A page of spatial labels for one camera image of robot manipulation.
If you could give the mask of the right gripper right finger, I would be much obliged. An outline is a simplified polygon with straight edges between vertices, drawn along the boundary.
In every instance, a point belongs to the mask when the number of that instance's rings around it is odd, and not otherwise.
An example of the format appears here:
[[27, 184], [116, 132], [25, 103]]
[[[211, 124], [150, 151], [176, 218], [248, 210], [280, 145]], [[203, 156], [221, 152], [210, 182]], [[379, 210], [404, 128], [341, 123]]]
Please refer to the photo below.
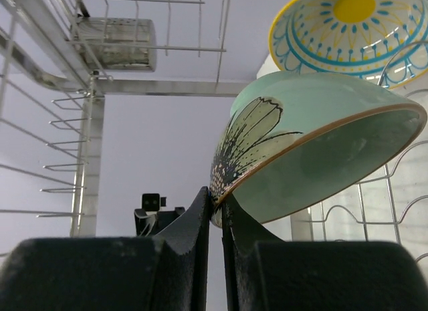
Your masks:
[[222, 206], [230, 310], [427, 309], [427, 285], [402, 246], [283, 241], [232, 196]]

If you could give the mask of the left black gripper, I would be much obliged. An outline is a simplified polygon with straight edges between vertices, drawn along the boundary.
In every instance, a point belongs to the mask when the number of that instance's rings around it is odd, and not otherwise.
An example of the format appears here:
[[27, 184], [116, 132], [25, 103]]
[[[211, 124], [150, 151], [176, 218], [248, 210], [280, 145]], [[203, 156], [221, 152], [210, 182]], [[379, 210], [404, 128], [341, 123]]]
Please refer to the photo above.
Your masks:
[[146, 212], [144, 209], [134, 210], [137, 237], [156, 235], [168, 227], [185, 212], [184, 207], [175, 207], [172, 211]]

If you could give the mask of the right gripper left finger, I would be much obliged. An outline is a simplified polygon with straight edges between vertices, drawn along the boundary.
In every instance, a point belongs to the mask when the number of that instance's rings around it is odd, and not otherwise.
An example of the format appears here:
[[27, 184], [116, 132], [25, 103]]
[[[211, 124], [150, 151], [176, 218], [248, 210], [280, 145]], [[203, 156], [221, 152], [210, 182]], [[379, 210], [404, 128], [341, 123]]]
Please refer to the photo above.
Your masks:
[[22, 241], [1, 266], [2, 310], [204, 310], [209, 191], [156, 235]]

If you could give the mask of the mint green floral bowl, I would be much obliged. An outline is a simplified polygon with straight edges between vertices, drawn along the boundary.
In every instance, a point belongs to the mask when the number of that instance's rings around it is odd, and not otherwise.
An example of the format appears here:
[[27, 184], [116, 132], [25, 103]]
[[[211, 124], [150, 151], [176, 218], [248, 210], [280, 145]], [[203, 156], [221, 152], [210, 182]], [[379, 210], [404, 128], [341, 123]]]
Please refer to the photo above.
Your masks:
[[237, 95], [219, 139], [212, 223], [228, 196], [259, 223], [309, 208], [388, 163], [426, 123], [419, 103], [353, 76], [266, 74]]

